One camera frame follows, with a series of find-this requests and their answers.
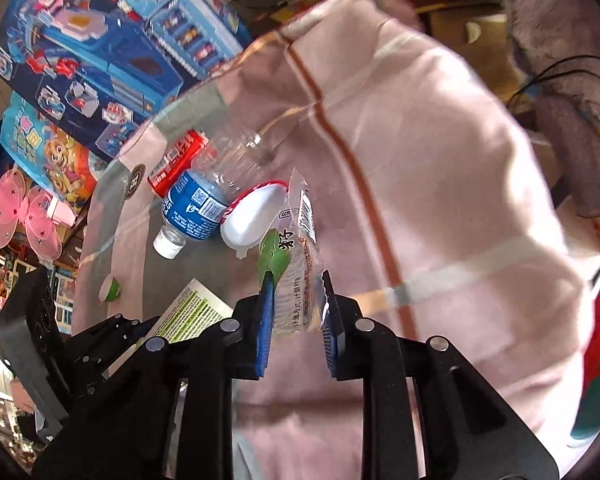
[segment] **white plastic lid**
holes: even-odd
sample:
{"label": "white plastic lid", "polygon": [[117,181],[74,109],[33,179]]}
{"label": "white plastic lid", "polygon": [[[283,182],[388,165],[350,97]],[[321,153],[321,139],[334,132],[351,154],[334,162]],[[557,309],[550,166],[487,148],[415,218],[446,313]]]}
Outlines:
{"label": "white plastic lid", "polygon": [[267,234],[285,205],[286,182],[273,180],[252,187],[235,200],[221,219],[220,235],[240,259]]}
{"label": "white plastic lid", "polygon": [[184,246],[173,243],[163,233],[162,229],[154,239],[154,249],[163,258],[173,260]]}

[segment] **barcode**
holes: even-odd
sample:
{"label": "barcode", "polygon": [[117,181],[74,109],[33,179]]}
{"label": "barcode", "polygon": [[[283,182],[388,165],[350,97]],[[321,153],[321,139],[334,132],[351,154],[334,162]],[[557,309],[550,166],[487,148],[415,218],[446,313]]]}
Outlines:
{"label": "barcode", "polygon": [[222,213],[224,213],[225,210],[225,205],[219,203],[218,200],[209,197],[206,199],[206,202],[203,203],[198,214],[212,222],[219,222],[222,218]]}
{"label": "barcode", "polygon": [[154,168],[154,170],[149,174],[149,179],[155,177],[158,173],[160,173],[164,168],[166,168],[172,160],[174,160],[180,152],[178,151],[177,146],[174,146],[169,153],[167,153],[162,160],[158,163],[158,165]]}
{"label": "barcode", "polygon": [[193,200],[193,202],[200,205],[207,199],[208,196],[209,193],[207,193],[204,189],[199,187],[196,190],[196,192],[193,195],[191,195],[191,199]]}
{"label": "barcode", "polygon": [[311,209],[311,201],[309,200],[309,196],[305,193],[304,189],[300,194],[299,224],[315,244],[314,213]]}
{"label": "barcode", "polygon": [[176,145],[171,149],[171,151],[169,153],[167,153],[164,158],[166,159],[167,162],[171,162],[172,160],[175,160],[177,158],[177,156],[180,155],[180,150],[178,149],[178,145],[176,143]]}

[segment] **chinese character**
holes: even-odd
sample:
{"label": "chinese character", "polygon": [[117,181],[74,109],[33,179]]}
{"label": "chinese character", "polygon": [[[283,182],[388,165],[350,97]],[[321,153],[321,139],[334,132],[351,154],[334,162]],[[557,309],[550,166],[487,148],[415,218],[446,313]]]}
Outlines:
{"label": "chinese character", "polygon": [[283,232],[278,233],[278,236],[280,237],[278,248],[282,249],[283,251],[291,249],[294,246],[294,241],[290,240],[289,238],[291,238],[293,235],[293,231],[287,231],[286,229]]}

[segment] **pink butterfly wings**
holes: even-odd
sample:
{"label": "pink butterfly wings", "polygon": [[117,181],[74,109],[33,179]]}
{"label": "pink butterfly wings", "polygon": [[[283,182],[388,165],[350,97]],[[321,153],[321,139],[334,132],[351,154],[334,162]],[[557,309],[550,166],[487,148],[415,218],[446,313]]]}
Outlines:
{"label": "pink butterfly wings", "polygon": [[28,199],[29,210],[24,226],[29,243],[40,258],[53,261],[60,256],[62,244],[56,232],[56,224],[46,215],[49,196],[42,188],[34,186],[29,191]]}
{"label": "pink butterfly wings", "polygon": [[36,254],[44,260],[55,260],[62,245],[55,224],[46,216],[49,196],[39,186],[25,196],[26,189],[18,170],[8,171],[0,179],[0,248],[13,238],[19,220]]}

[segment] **gray fabric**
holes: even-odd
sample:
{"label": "gray fabric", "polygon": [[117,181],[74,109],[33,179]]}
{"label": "gray fabric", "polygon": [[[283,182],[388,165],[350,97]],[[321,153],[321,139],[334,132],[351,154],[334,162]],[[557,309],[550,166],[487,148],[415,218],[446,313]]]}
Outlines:
{"label": "gray fabric", "polygon": [[[504,0],[512,36],[520,48],[516,60],[530,74],[555,61],[581,54],[600,56],[600,8],[595,0]],[[551,73],[586,69],[600,75],[600,60],[576,60]],[[551,131],[554,148],[573,192],[578,215],[600,216],[600,81],[589,75],[570,75],[542,84],[547,91],[571,102],[587,121],[573,118],[565,105],[537,110]]]}

